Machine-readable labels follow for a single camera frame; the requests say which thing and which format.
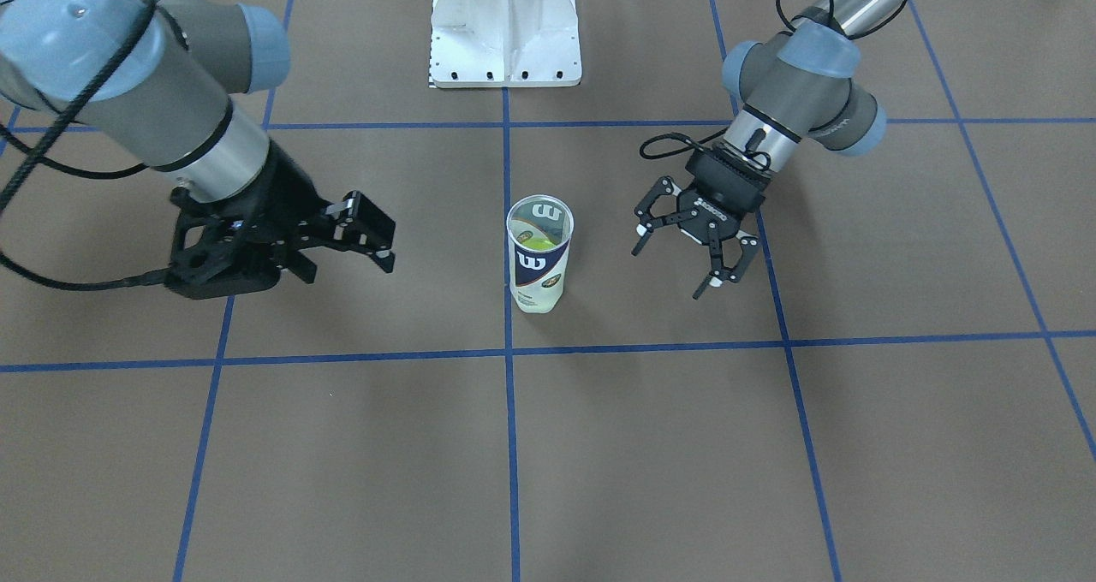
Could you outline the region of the left grey silver robot arm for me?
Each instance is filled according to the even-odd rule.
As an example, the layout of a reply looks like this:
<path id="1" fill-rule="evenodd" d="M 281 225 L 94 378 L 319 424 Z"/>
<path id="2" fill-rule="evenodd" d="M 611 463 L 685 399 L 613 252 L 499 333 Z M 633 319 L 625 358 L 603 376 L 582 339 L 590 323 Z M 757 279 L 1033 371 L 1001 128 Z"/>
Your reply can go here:
<path id="1" fill-rule="evenodd" d="M 907 0 L 818 0 L 783 32 L 743 41 L 724 56 L 723 83 L 740 104 L 727 129 L 703 139 L 667 133 L 688 155 L 692 181 L 661 176 L 639 201 L 638 254 L 658 229 L 675 227 L 708 251 L 701 288 L 739 282 L 760 251 L 742 224 L 760 212 L 772 176 L 803 140 L 861 156 L 884 137 L 884 107 L 854 79 L 857 39 L 884 27 Z"/>

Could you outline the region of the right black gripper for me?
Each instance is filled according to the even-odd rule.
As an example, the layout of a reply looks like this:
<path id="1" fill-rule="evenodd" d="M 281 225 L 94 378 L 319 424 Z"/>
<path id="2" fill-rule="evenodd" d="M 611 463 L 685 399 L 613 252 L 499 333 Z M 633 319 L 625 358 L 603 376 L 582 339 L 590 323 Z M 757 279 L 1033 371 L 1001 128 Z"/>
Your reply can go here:
<path id="1" fill-rule="evenodd" d="M 333 204 L 321 199 L 313 181 L 275 141 L 258 176 L 224 201 L 224 219 L 241 222 L 235 241 L 254 247 L 305 284 L 316 282 L 318 266 L 301 250 L 315 246 L 368 256 L 385 274 L 395 269 L 395 220 L 359 191 Z"/>

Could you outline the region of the right grey silver robot arm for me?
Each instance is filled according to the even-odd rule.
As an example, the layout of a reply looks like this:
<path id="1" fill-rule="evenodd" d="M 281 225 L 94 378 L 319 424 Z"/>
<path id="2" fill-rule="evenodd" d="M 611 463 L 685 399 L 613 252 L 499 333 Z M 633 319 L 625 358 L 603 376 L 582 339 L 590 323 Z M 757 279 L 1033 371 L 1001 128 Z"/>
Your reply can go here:
<path id="1" fill-rule="evenodd" d="M 9 206 L 38 166 L 114 180 L 172 181 L 175 232 L 164 269 L 64 282 L 3 256 L 39 286 L 101 292 L 162 285 L 189 299 L 263 292 L 283 271 L 307 284 L 320 246 L 393 271 L 396 225 L 364 193 L 322 199 L 313 181 L 235 101 L 289 75 L 289 39 L 261 5 L 205 0 L 4 0 L 3 98 L 52 112 L 36 145 L 7 128 L 24 161 Z"/>

